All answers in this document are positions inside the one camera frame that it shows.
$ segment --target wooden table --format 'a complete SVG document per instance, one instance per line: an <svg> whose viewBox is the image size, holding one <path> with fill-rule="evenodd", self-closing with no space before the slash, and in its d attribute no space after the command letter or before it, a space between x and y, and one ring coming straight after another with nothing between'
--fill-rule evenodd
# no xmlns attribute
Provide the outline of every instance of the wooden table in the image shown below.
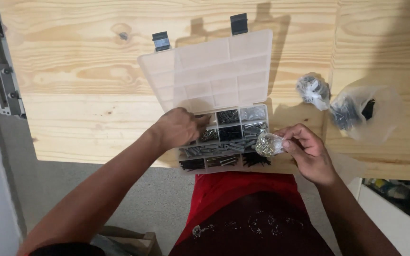
<svg viewBox="0 0 410 256"><path fill-rule="evenodd" d="M163 114L136 62L153 52L151 34L167 31L174 47L228 37L230 16L246 12L250 31L274 34L271 130L304 123L334 151L368 162L364 176L410 179L410 1L0 0L0 12L39 160L105 163L118 154ZM341 138L295 91L309 72L331 82L333 95L359 79L395 80L409 123L380 147ZM273 163L256 171L296 171L287 154ZM173 151L154 164L177 165Z"/></svg>

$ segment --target gray floor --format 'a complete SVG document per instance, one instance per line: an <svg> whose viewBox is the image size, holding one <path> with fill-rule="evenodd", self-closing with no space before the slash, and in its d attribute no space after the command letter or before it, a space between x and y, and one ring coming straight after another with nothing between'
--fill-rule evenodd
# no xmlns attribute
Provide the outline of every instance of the gray floor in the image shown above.
<svg viewBox="0 0 410 256"><path fill-rule="evenodd" d="M19 211L29 231L100 165L38 161L26 120L0 115L0 127L13 177L9 181L14 183ZM180 176L175 169L149 168L107 224L140 233L155 232L166 255L185 226L193 187L192 176ZM319 197L302 197L311 222L333 252L340 255Z"/></svg>

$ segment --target hand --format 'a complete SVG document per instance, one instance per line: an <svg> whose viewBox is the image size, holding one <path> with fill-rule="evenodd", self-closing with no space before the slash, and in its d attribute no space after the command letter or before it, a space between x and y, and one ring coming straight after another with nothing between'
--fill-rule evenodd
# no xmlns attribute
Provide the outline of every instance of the hand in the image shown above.
<svg viewBox="0 0 410 256"><path fill-rule="evenodd" d="M160 139L163 150L187 145L196 140L206 129L210 115L196 118L185 108L174 108L165 113L151 126Z"/></svg>
<svg viewBox="0 0 410 256"><path fill-rule="evenodd" d="M316 185L334 183L338 174L332 165L321 138L304 124L296 124L275 131L274 134L284 138L282 147L292 155L300 173Z"/></svg>

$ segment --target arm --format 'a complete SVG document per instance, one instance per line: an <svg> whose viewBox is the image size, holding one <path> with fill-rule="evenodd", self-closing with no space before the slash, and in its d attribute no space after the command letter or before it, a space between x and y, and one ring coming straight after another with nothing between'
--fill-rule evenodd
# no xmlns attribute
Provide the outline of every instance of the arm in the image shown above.
<svg viewBox="0 0 410 256"><path fill-rule="evenodd" d="M322 140L303 124L275 132L300 173L314 183L343 255L400 255L338 176Z"/></svg>
<svg viewBox="0 0 410 256"><path fill-rule="evenodd" d="M196 140L209 119L197 119L184 108L164 114L66 195L28 234L17 255L55 243L91 241L146 169L165 151Z"/></svg>

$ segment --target box latch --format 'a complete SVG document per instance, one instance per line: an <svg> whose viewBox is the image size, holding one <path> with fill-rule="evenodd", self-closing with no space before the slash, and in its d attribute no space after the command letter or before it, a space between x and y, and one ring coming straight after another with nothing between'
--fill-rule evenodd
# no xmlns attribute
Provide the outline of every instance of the box latch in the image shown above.
<svg viewBox="0 0 410 256"><path fill-rule="evenodd" d="M168 41L166 31L153 34L153 41L156 51L170 49L170 42Z"/></svg>
<svg viewBox="0 0 410 256"><path fill-rule="evenodd" d="M232 35L239 35L248 32L248 18L246 13L231 16Z"/></svg>

